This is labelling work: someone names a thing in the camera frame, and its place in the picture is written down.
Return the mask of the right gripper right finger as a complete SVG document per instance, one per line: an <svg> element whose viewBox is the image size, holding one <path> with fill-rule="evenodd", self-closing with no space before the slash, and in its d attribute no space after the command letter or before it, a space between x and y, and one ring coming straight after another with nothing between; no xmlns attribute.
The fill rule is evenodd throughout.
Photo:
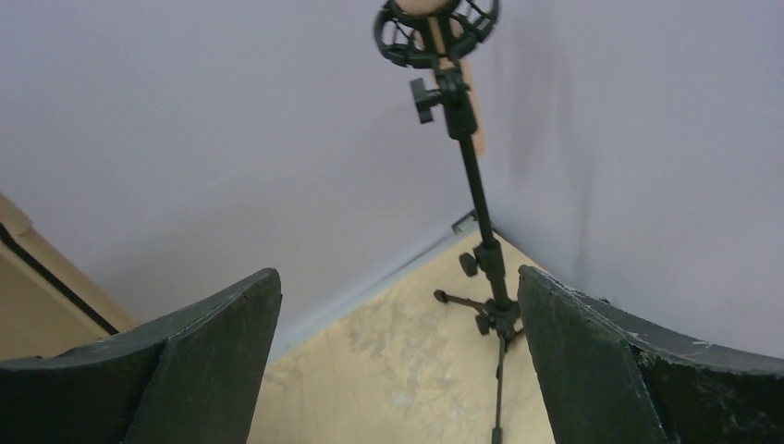
<svg viewBox="0 0 784 444"><path fill-rule="evenodd" d="M783 362L696 339L530 265L518 300L558 443L779 443Z"/></svg>

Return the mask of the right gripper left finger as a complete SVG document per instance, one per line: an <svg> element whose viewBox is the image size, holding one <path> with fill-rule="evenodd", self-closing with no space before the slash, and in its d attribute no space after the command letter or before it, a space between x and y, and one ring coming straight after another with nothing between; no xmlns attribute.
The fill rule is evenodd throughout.
<svg viewBox="0 0 784 444"><path fill-rule="evenodd" d="M5 443L244 443L282 305L264 268L54 357L1 364Z"/></svg>

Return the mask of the black tripod mic stand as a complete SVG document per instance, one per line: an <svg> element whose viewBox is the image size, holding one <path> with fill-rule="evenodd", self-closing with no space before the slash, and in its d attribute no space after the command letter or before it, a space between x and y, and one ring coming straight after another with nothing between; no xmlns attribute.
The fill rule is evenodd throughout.
<svg viewBox="0 0 784 444"><path fill-rule="evenodd" d="M381 56L396 66L403 68L413 68L406 64L409 56L414 56L423 45L415 40L412 27L404 22L393 12L391 3L386 1L379 9L374 19L374 41ZM497 6L496 20L492 30L486 36L491 35L496 26L501 11L501 4L498 1L457 1L458 11L466 15L469 20L475 21L479 18L479 11L484 12L488 18L492 6ZM418 119L421 123L430 123L434 119L434 110L441 107L445 117L442 99L435 92L434 88L426 86L424 79L418 78L410 81L410 90L415 104ZM491 440L500 443L504 439L504 431L501 425L502 399L504 386L504 369L506 355L511 344L523 334L523 329L517 324L521 320L521 308L519 303L513 300L508 291L506 283L506 265L502 253L500 241L496 237L488 205L484 192L484 185L479 168L478 158L472 149L472 142L469 138L455 140L459 144L462 162L469 189L472 195L473 217L478 224L480 241L469 253L462 253L459 256L459 263L463 273L472 278L478 273L484 273L488 280L491 296L484 302L478 302L469 298L464 298L447 293L444 290L435 290L434 297L437 301L448 304L471 307L476 311L475 323L481 335L486 336L495 333L498 337L498 359L496 367L496 407L495 423L492 429Z"/></svg>

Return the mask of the pink microphone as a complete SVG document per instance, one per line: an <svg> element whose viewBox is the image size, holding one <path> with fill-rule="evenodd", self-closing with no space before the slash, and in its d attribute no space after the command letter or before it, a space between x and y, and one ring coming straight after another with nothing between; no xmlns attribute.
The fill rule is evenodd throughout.
<svg viewBox="0 0 784 444"><path fill-rule="evenodd" d="M393 1L391 7L404 24L412 27L415 40L423 45L406 64L432 70L442 99L447 133L455 140L472 142L477 157L485 152L485 134L477 94L473 90L470 64L464 60L492 30L497 6L486 18L479 11L475 21L458 11L457 1Z"/></svg>

